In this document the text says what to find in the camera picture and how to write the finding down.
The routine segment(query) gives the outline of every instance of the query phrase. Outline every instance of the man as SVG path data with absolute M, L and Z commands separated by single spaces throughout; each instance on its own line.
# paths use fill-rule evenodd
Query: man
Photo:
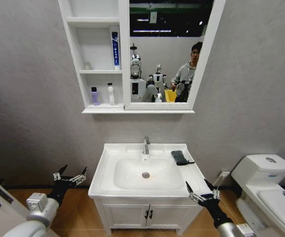
M 191 61 L 187 62 L 182 67 L 180 67 L 180 69 L 177 72 L 177 75 L 171 80 L 172 89 L 176 89 L 176 87 L 178 87 L 176 102 L 186 102 L 187 101 L 188 93 L 191 88 L 190 84 L 188 83 L 186 83 L 186 85 L 183 83 L 180 83 L 178 85 L 176 84 L 182 81 L 192 81 L 193 80 L 198 58 L 200 56 L 200 52 L 202 49 L 202 45 L 203 45 L 202 42 L 198 42 L 192 46 Z

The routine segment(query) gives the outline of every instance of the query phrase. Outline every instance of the tube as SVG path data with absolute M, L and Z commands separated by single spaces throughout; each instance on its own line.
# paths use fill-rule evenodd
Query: tube
M 119 58 L 119 27 L 118 26 L 110 26 L 109 34 L 112 42 L 112 55 L 113 55 L 113 63 L 114 69 L 120 70 L 120 58 Z

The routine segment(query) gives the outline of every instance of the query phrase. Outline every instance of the yellow box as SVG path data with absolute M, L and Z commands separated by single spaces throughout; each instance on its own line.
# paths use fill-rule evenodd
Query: yellow box
M 172 91 L 172 90 L 164 90 L 164 93 L 166 95 L 166 101 L 173 103 L 176 100 L 177 97 L 177 90 Z

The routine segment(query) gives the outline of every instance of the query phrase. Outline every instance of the drain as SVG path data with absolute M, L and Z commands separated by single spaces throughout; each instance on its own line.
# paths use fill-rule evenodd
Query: drain
M 150 174 L 149 174 L 148 172 L 144 172 L 144 173 L 142 173 L 142 177 L 143 177 L 144 179 L 147 179 L 147 178 L 150 177 Z

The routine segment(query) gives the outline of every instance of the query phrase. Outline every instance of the gray shirt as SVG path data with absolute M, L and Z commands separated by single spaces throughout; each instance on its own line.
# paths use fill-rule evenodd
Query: gray shirt
M 194 74 L 195 74 L 196 67 L 192 68 L 190 66 L 190 62 L 187 62 L 184 64 L 180 69 L 178 70 L 176 76 L 171 80 L 171 83 L 177 83 L 178 81 L 189 81 L 193 80 Z M 180 83 L 177 87 L 177 96 L 181 94 L 181 92 L 184 89 L 184 84 Z

